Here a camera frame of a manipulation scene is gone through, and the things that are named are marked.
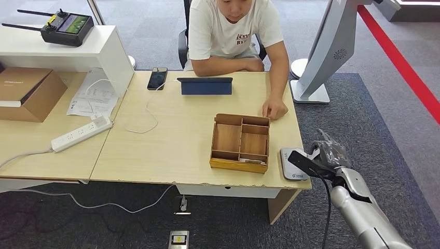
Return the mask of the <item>person's right hand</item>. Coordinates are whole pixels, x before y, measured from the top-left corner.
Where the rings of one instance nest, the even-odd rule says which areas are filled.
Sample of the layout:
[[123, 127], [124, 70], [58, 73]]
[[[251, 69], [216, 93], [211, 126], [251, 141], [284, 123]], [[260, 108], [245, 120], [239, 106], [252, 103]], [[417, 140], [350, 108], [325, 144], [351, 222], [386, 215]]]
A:
[[241, 58], [239, 61], [242, 64], [242, 71], [263, 72], [265, 70], [265, 66], [260, 58]]

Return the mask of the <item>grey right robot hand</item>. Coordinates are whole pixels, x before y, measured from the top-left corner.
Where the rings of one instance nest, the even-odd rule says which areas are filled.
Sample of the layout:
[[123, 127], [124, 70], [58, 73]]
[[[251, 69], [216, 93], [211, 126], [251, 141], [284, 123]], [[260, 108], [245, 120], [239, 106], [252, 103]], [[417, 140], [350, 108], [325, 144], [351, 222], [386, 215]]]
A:
[[319, 158], [319, 165], [333, 172], [342, 168], [353, 169], [345, 147], [322, 129], [317, 129], [317, 131], [321, 139], [312, 142], [313, 160]]

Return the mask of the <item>person's left hand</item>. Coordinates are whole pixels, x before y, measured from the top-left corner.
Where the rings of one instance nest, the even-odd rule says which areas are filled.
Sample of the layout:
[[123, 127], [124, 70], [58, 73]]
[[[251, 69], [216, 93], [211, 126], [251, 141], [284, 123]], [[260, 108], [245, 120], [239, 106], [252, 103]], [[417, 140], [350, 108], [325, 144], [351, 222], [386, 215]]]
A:
[[278, 120], [285, 116], [287, 112], [287, 106], [282, 101], [282, 98], [278, 96], [269, 96], [262, 107], [263, 117], [271, 120]]

